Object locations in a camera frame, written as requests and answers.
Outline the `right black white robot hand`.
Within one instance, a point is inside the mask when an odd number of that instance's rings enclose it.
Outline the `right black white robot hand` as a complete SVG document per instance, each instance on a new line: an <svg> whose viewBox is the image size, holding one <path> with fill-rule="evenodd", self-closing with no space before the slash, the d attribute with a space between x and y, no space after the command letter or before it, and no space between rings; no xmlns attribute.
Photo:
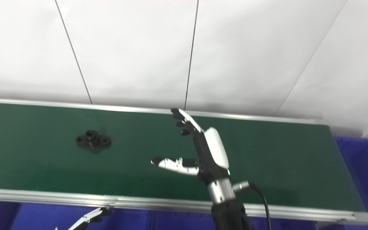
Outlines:
<svg viewBox="0 0 368 230"><path fill-rule="evenodd" d="M179 120L176 126L184 127L181 135L192 136L198 160L155 156L151 159L151 164L179 174L197 176L206 185L228 178L229 160L219 132L213 127L204 130L182 109L172 108L171 112L173 117Z"/></svg>

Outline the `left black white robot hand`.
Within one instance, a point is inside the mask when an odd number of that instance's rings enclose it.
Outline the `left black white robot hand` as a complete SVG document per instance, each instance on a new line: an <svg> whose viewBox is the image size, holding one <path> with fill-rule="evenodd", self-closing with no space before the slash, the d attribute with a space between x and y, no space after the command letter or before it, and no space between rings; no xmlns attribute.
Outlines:
<svg viewBox="0 0 368 230"><path fill-rule="evenodd" d="M110 208L96 208L93 211L83 215L68 230L86 230L89 224L100 223L104 217L110 216L112 211Z"/></svg>

